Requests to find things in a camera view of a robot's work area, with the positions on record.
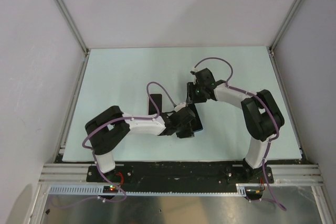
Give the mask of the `dark blue smartphone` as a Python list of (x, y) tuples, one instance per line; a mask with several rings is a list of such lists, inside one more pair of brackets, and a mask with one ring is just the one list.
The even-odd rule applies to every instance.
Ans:
[(195, 119), (192, 120), (191, 122), (191, 127), (193, 132), (199, 132), (203, 130), (203, 125), (201, 122), (201, 119), (199, 117), (197, 108), (195, 106), (195, 104), (189, 104), (188, 107), (193, 111), (193, 113), (195, 114)]

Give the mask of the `pale pink smartphone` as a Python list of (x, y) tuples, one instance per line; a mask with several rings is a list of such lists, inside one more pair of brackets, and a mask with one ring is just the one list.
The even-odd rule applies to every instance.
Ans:
[(150, 94), (148, 102), (148, 115), (162, 112), (163, 96), (159, 93)]

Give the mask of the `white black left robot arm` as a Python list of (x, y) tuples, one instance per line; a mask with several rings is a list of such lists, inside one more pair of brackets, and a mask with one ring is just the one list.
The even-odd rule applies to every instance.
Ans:
[(93, 151), (98, 165), (98, 175), (104, 181), (116, 177), (116, 164), (112, 151), (129, 134), (150, 134), (178, 138), (194, 136), (196, 113), (185, 103), (178, 105), (171, 112), (160, 112), (146, 116), (123, 113), (118, 106), (112, 106), (90, 120), (85, 125), (87, 138), (83, 147)]

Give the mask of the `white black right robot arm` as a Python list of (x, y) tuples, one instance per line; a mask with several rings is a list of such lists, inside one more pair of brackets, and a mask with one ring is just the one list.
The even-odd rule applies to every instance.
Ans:
[(272, 141), (279, 137), (284, 117), (269, 90), (256, 93), (233, 87), (227, 81), (216, 81), (205, 68), (192, 70), (194, 81), (187, 84), (187, 102), (205, 103), (208, 100), (225, 102), (242, 110), (251, 139), (243, 159), (243, 178), (253, 183), (265, 171)]

